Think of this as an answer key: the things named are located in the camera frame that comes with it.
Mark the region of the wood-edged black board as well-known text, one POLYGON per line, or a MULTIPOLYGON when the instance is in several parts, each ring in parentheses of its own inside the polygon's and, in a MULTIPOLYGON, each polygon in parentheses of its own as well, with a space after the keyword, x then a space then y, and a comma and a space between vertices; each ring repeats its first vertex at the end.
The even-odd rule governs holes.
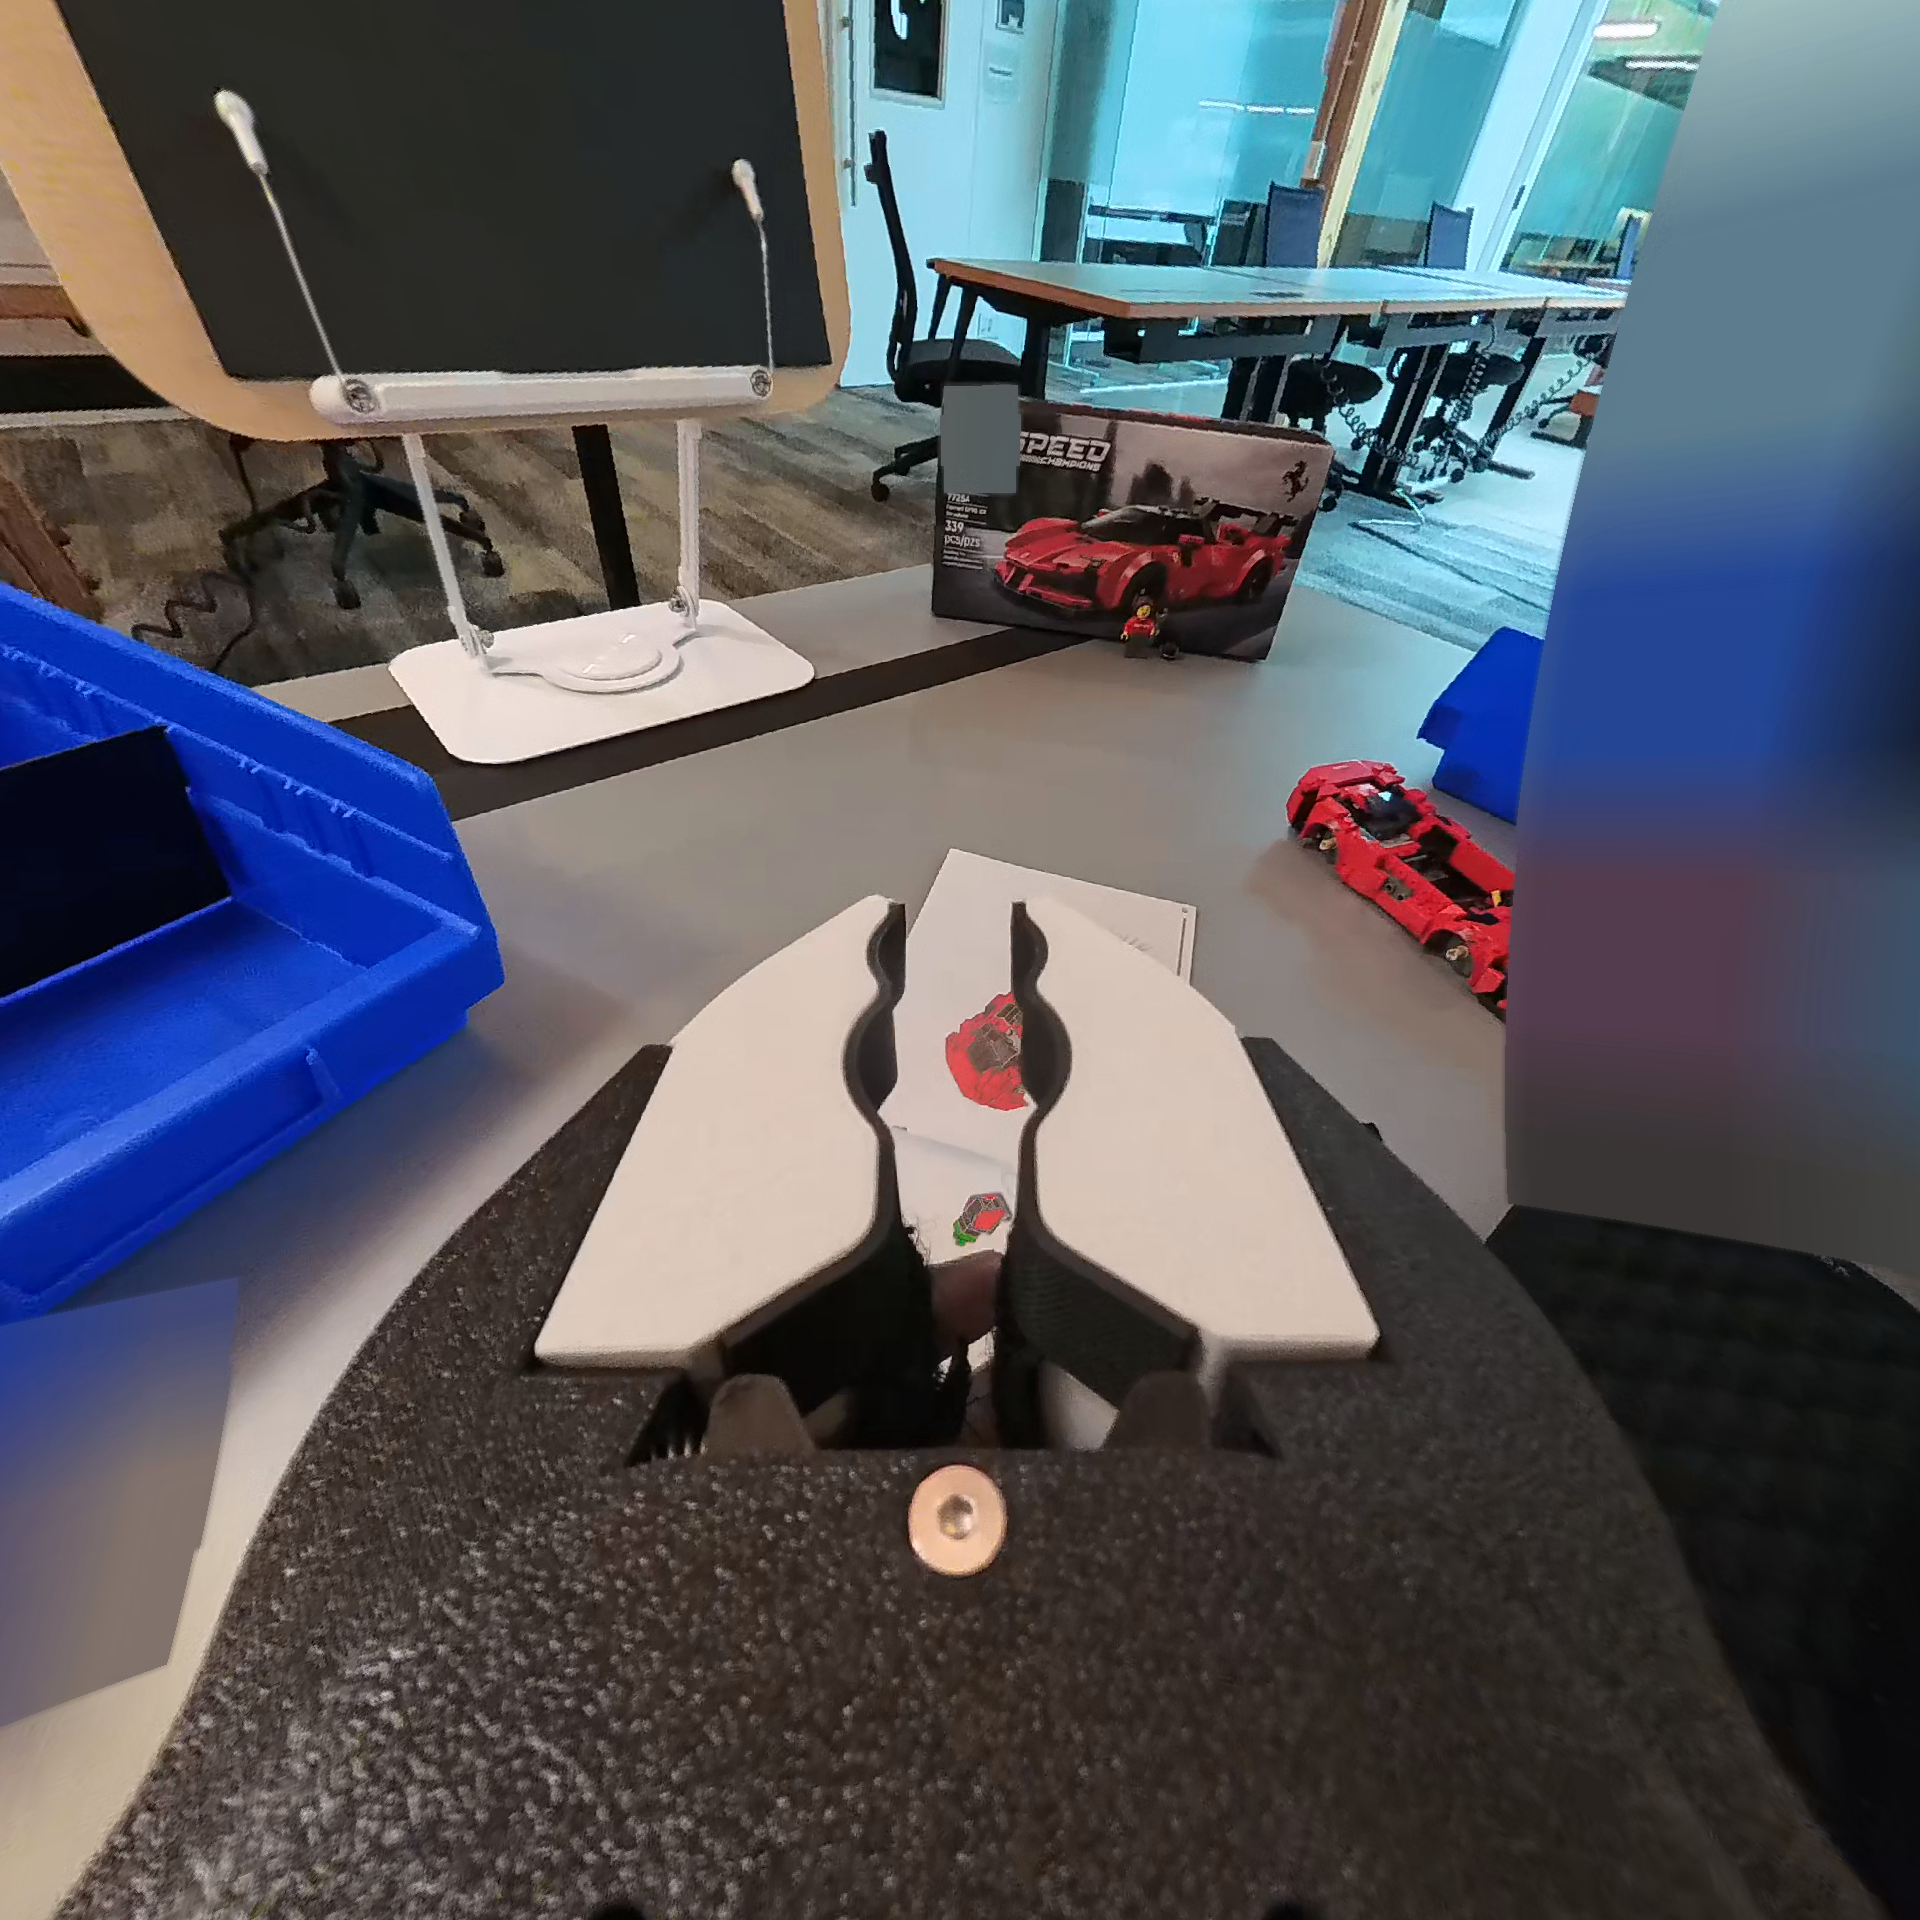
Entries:
POLYGON ((35 244, 244 440, 800 413, 831 163, 817 3, 2 3, 35 244))

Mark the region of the black bin divider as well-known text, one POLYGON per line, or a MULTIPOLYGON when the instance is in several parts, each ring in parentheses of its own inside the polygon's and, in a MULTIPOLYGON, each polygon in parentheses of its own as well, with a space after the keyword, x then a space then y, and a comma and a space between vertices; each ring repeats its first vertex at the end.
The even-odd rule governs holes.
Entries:
POLYGON ((229 900, 165 728, 2 769, 2 997, 229 900))

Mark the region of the black office chair base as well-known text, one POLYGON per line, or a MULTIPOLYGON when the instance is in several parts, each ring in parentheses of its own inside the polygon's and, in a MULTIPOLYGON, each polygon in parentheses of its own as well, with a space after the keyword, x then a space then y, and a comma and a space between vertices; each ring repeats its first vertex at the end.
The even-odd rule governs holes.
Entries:
POLYGON ((429 518, 451 542, 466 542, 476 550, 476 565, 488 580, 506 580, 506 560, 494 546, 482 515, 466 504, 465 494, 429 487, 419 489, 412 482, 384 467, 376 457, 373 443, 324 443, 324 475, 315 487, 298 489, 274 507, 264 507, 253 494, 251 472, 244 465, 251 443, 242 435, 229 440, 236 478, 248 501, 248 515, 229 523, 218 532, 223 563, 242 573, 251 560, 253 538, 267 532, 298 532, 330 538, 330 595, 339 611, 360 611, 362 598, 349 580, 349 554, 360 538, 381 532, 381 515, 399 523, 426 524, 429 518))

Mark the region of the black quilted pad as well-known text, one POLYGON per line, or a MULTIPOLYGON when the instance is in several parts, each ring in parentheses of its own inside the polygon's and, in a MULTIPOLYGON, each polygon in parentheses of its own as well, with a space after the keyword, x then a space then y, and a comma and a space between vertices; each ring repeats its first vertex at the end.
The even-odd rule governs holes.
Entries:
POLYGON ((1509 1208, 1488 1236, 1623 1432, 1768 1744, 1917 1916, 1917 1306, 1843 1258, 1509 1208))

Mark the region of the white book stand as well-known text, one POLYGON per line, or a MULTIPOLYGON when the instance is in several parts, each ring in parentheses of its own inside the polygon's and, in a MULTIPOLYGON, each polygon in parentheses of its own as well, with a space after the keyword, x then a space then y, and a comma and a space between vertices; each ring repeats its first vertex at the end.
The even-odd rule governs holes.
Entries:
POLYGON ((657 603, 482 629, 466 611, 447 550, 445 518, 426 510, 426 535, 451 628, 399 659, 394 680, 447 754, 480 746, 480 763, 524 763, 554 752, 624 739, 669 722, 669 686, 689 662, 723 662, 716 690, 774 690, 771 659, 792 653, 704 592, 704 413, 755 412, 774 399, 774 252, 757 170, 732 161, 732 185, 757 231, 763 291, 763 355, 740 367, 656 367, 629 373, 349 373, 320 323, 292 228, 278 200, 253 108, 236 91, 214 93, 214 112, 253 176, 278 225, 310 323, 328 359, 310 402, 330 422, 402 426, 416 489, 429 494, 423 426, 447 419, 517 422, 531 417, 672 417, 676 426, 676 589, 657 603))

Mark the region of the black desk leg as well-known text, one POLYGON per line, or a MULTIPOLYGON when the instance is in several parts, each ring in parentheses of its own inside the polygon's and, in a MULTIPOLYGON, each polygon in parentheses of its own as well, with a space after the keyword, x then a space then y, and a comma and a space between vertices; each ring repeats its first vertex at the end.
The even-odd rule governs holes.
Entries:
POLYGON ((613 611, 632 611, 638 608, 643 592, 635 580, 626 504, 618 478, 609 431, 604 422, 580 422, 570 432, 580 457, 580 478, 584 489, 589 524, 607 601, 613 611))

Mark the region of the large blue plastic bin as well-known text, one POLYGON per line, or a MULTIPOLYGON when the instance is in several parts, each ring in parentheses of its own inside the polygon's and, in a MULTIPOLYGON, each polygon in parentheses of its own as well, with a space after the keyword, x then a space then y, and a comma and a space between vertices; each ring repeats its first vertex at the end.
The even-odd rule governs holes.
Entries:
POLYGON ((426 774, 2 589, 2 769, 159 725, 229 900, 2 997, 2 1321, 105 1278, 501 986, 426 774))

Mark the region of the small blue plastic bin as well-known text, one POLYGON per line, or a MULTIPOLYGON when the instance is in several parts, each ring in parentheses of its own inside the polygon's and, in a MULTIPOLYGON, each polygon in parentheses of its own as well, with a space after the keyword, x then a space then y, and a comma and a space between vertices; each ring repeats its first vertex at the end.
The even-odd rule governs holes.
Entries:
POLYGON ((1505 823, 1520 819, 1541 653, 1541 636, 1498 629, 1473 653, 1419 728, 1419 739, 1436 746, 1434 789, 1505 823))

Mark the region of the open lego instruction booklet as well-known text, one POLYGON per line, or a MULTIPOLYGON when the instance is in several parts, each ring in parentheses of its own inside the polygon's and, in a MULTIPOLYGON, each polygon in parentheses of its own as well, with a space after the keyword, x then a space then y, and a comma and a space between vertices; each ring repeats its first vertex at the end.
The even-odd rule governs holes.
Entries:
POLYGON ((944 1265, 1002 1252, 1017 1211, 1023 1093, 1011 914, 1063 900, 1087 923, 1188 975, 1196 911, 950 850, 905 937, 894 1013, 897 1088, 881 1108, 897 1142, 904 1221, 944 1265))

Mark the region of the black mesh office chair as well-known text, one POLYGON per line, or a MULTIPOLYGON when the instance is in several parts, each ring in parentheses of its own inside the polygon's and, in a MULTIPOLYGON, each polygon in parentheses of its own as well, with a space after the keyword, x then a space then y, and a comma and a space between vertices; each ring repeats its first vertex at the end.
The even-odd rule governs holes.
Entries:
POLYGON ((872 133, 872 161, 866 166, 897 266, 897 305, 883 346, 883 369, 894 394, 904 405, 940 412, 944 422, 933 440, 900 446, 875 475, 872 496, 889 501, 889 482, 926 465, 949 465, 950 494, 1017 494, 1021 472, 1021 402, 1042 394, 1046 330, 1029 334, 1015 355, 996 343, 972 340, 975 291, 962 291, 957 330, 937 334, 949 278, 937 281, 933 330, 918 329, 918 271, 904 231, 904 212, 889 166, 889 140, 872 133))

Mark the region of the lego set box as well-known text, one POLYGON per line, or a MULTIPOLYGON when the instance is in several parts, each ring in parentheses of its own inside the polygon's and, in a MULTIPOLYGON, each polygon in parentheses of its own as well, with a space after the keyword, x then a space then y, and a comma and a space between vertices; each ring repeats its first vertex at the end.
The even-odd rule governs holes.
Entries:
POLYGON ((927 603, 1122 647, 1150 595, 1184 655, 1266 662, 1330 478, 1299 431, 1021 402, 1017 494, 937 478, 927 603))

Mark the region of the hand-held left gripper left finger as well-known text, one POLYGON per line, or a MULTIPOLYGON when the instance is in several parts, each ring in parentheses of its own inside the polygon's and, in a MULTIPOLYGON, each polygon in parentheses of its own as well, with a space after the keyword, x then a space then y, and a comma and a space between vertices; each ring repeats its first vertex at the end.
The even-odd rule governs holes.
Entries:
POLYGON ((701 1007, 537 1333, 555 1370, 819 1370, 875 1342, 860 1305, 900 1215, 905 911, 866 898, 701 1007))

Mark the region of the red lego car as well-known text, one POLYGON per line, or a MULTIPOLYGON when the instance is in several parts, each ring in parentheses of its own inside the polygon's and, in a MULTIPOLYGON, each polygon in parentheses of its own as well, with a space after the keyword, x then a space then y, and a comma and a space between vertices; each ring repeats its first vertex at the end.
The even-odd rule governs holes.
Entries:
POLYGON ((1516 877, 1425 789, 1394 763, 1323 763, 1297 778, 1289 826, 1505 1020, 1516 877))

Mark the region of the long wooden office desk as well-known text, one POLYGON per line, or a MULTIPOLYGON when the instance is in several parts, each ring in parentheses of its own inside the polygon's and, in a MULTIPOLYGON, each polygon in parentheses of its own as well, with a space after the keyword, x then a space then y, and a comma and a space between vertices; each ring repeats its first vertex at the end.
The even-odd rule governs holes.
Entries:
POLYGON ((1436 266, 1136 266, 1021 258, 944 258, 927 271, 957 291, 957 334, 980 301, 1023 323, 1021 394, 1042 399, 1050 336, 1101 323, 1107 352, 1138 367, 1278 364, 1330 355, 1345 340, 1407 352, 1388 391, 1363 489, 1396 487, 1419 426, 1460 346, 1516 343, 1532 373, 1549 346, 1611 336, 1627 286, 1436 266))

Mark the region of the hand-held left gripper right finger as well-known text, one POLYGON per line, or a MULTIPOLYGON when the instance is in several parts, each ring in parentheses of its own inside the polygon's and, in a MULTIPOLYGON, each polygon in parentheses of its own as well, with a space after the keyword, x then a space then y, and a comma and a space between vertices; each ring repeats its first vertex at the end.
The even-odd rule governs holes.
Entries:
POLYGON ((1368 1358, 1377 1318, 1236 1026, 1063 900, 1015 905, 1011 990, 1002 1324, 1046 1365, 1368 1358))

